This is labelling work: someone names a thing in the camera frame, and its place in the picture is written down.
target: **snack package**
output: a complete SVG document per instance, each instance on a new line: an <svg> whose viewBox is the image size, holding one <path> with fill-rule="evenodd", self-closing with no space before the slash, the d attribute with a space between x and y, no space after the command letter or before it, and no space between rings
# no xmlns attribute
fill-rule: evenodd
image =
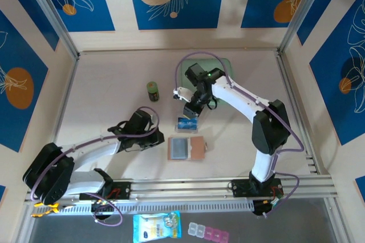
<svg viewBox="0 0 365 243"><path fill-rule="evenodd" d="M181 238L180 212L136 214L133 216L133 243L166 237Z"/></svg>

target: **white floor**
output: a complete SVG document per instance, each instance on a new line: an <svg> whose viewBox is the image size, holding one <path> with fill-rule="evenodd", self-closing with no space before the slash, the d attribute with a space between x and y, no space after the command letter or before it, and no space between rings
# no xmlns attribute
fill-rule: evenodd
<svg viewBox="0 0 365 243"><path fill-rule="evenodd" d="M125 51L82 55L60 128L57 145L78 143L98 136L110 126L128 120L140 106L151 106L161 118L165 139L175 133L177 114L184 103L172 98L176 63L188 50ZM298 132L285 87L272 51L213 50L228 58L235 81L262 98L279 99L286 105L290 123ZM146 84L156 81L160 100L148 99ZM167 141L142 152L120 152L86 169L103 168L113 178L183 179L246 176L256 149L251 141L252 125L230 105L204 110L198 135L208 151L203 161L167 161ZM290 137L285 145L297 147ZM307 175L305 153L287 153L279 158L277 171Z"/></svg>

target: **small green bottle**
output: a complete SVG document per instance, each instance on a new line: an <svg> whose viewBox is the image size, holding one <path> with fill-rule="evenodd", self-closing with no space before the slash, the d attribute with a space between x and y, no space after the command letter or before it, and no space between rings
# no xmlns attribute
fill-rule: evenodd
<svg viewBox="0 0 365 243"><path fill-rule="evenodd" d="M150 101L156 102L160 99L159 89L157 88L156 82L147 83L147 91Z"/></svg>

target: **gray floor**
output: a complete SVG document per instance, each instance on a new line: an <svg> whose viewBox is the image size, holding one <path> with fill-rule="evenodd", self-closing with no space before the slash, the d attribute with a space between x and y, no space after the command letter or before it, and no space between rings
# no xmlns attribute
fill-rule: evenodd
<svg viewBox="0 0 365 243"><path fill-rule="evenodd" d="M229 242L336 242L321 199L289 200L266 220L249 212L182 213L181 222L182 239L161 242L208 242L188 235L190 222L227 231ZM132 215L125 215L122 225L115 228L96 224L91 216L49 215L36 220L30 242L132 243L132 237Z"/></svg>

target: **yellow clip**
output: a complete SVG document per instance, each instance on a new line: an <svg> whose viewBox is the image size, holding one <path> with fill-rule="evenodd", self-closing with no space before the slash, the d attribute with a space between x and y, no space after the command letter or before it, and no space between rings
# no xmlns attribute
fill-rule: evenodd
<svg viewBox="0 0 365 243"><path fill-rule="evenodd" d="M44 204L42 202L38 202L38 203L34 204L34 206L40 207L40 206L44 206ZM48 207L50 208L48 211L46 211L44 213L33 213L32 217L42 217L42 216L45 216L46 214L50 214L50 213L59 213L58 206L59 206L59 203L48 205Z"/></svg>

